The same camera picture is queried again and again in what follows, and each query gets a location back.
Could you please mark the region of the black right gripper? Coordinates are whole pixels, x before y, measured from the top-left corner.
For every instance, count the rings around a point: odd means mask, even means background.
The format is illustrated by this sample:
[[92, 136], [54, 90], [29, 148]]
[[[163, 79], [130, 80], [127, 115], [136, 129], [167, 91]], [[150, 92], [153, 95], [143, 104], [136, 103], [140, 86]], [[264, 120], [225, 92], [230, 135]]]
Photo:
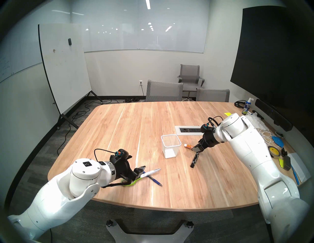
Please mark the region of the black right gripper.
[[196, 150], [196, 153], [203, 152], [206, 148], [211, 148], [219, 144], [219, 141], [216, 140], [214, 133], [204, 133], [202, 139], [199, 141], [199, 144], [194, 146], [192, 150]]

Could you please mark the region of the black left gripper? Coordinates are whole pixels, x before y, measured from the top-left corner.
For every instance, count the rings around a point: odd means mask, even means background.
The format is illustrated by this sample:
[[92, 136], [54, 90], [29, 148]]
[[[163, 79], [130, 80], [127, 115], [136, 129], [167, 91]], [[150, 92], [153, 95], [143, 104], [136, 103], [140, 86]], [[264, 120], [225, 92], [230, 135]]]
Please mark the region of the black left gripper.
[[132, 156], [128, 155], [111, 155], [109, 161], [113, 164], [115, 167], [115, 175], [117, 179], [123, 178], [125, 180], [131, 180], [135, 181], [138, 179], [141, 179], [141, 176], [143, 175], [143, 172], [146, 168], [146, 166], [140, 166], [138, 168], [135, 168], [134, 171], [131, 170], [128, 159], [132, 158]]

